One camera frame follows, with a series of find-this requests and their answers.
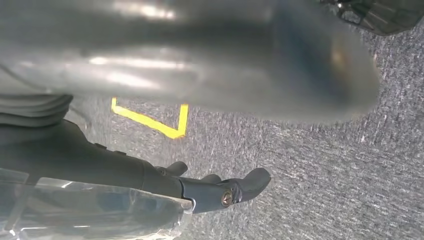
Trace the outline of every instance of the yellow floor marking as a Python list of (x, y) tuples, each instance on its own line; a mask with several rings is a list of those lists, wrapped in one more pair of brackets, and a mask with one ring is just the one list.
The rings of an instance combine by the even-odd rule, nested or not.
[(128, 110), (124, 107), (117, 105), (117, 98), (112, 98), (112, 111), (118, 115), (129, 118), (133, 121), (136, 121), (140, 124), (146, 125), (149, 128), (156, 129), (161, 133), (165, 134), (168, 138), (177, 139), (184, 137), (186, 135), (187, 128), (187, 118), (189, 115), (189, 105), (182, 104), (179, 108), (179, 120), (178, 120), (178, 129), (167, 126), (160, 121), (156, 121), (153, 118), (137, 113), (135, 111)]

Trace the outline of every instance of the black plastic part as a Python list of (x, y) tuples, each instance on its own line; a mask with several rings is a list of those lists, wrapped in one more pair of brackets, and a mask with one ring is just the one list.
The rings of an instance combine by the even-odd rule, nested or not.
[(223, 210), (222, 196), (231, 190), (228, 186), (204, 182), (192, 178), (180, 178), (183, 188), (183, 198), (193, 203), (193, 213), (206, 213)]
[[(205, 213), (227, 208), (229, 205), (247, 202), (257, 197), (268, 186), (271, 176), (264, 168), (252, 170), (245, 178), (231, 178), (216, 182), (220, 177), (211, 174), (204, 179), (180, 178), (182, 197), (193, 202), (193, 213)], [(223, 204), (225, 193), (231, 193), (231, 203)]]
[(79, 127), (62, 120), (47, 127), (0, 125), (0, 168), (28, 173), (34, 182), (47, 177), (134, 188), (180, 198), (177, 178), (161, 175), (147, 161), (87, 141)]
[[(373, 32), (380, 36), (410, 30), (424, 16), (423, 0), (351, 0), (333, 1), (339, 4), (337, 16), (344, 22)], [(359, 21), (346, 19), (345, 13), (352, 12)]]

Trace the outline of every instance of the gray metal tube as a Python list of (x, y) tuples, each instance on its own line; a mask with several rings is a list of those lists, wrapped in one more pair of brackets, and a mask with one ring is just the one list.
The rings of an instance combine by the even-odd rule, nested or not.
[(366, 111), (372, 59), (308, 2), (4, 0), (0, 94), (138, 96), (306, 121)]

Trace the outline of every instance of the clear plastic wrap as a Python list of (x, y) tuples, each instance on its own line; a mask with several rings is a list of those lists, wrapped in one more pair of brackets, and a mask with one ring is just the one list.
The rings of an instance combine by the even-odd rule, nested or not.
[(190, 222), (188, 200), (0, 168), (0, 240), (170, 240)]

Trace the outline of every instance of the metal bolt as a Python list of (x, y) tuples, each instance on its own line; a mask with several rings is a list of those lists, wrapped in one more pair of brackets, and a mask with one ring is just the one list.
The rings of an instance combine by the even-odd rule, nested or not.
[(233, 193), (231, 191), (224, 192), (221, 202), (224, 208), (228, 208), (231, 204), (233, 204)]

